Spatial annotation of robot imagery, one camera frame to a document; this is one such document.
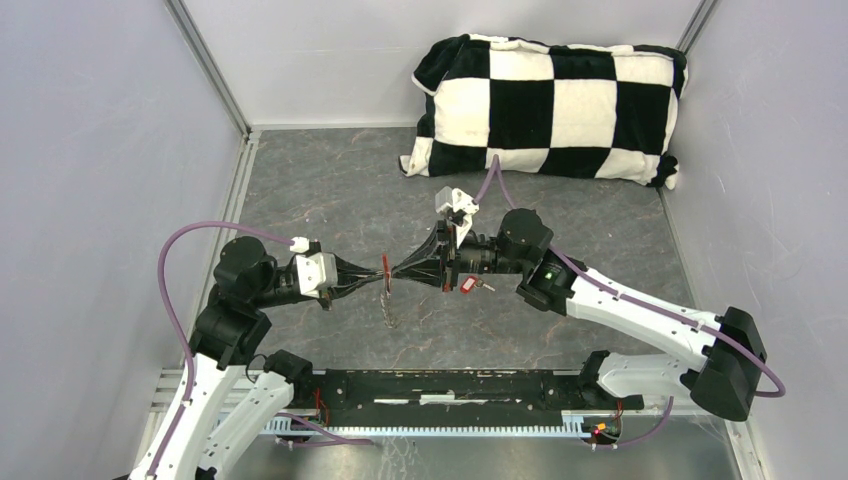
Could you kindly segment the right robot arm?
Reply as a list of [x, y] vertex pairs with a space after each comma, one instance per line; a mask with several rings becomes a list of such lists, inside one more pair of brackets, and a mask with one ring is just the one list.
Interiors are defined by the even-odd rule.
[[533, 210], [508, 211], [494, 236], [462, 234], [452, 217], [391, 270], [392, 277], [451, 291], [460, 278], [521, 277], [517, 294], [541, 312], [591, 321], [644, 342], [656, 353], [594, 352], [577, 382], [580, 400], [602, 408], [634, 395], [686, 396], [702, 410], [743, 422], [765, 372], [767, 352], [755, 320], [730, 307], [692, 310], [629, 290], [550, 243], [553, 232]]

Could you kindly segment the red tag key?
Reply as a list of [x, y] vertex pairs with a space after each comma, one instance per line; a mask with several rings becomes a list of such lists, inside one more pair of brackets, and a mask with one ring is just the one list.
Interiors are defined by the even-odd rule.
[[475, 289], [485, 289], [491, 292], [495, 292], [496, 289], [487, 283], [482, 278], [476, 276], [468, 276], [465, 280], [463, 280], [459, 285], [460, 292], [463, 294], [469, 294]]

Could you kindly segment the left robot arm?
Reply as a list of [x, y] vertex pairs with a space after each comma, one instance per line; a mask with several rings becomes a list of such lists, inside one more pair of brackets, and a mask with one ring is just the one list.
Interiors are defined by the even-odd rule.
[[132, 479], [225, 479], [284, 407], [302, 407], [314, 394], [311, 362], [285, 351], [267, 356], [249, 393], [221, 419], [235, 383], [247, 372], [269, 332], [270, 307], [315, 301], [329, 309], [383, 273], [322, 251], [297, 237], [281, 266], [263, 243], [237, 237], [222, 249], [215, 284], [191, 333], [176, 395]]

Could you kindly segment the red grey keyring holder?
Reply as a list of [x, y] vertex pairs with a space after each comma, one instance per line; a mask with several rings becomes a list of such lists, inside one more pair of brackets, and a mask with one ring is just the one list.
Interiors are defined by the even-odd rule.
[[381, 256], [382, 273], [383, 273], [383, 291], [380, 295], [381, 308], [385, 325], [390, 329], [395, 329], [399, 326], [399, 317], [394, 313], [392, 308], [392, 273], [388, 260], [388, 255], [383, 253]]

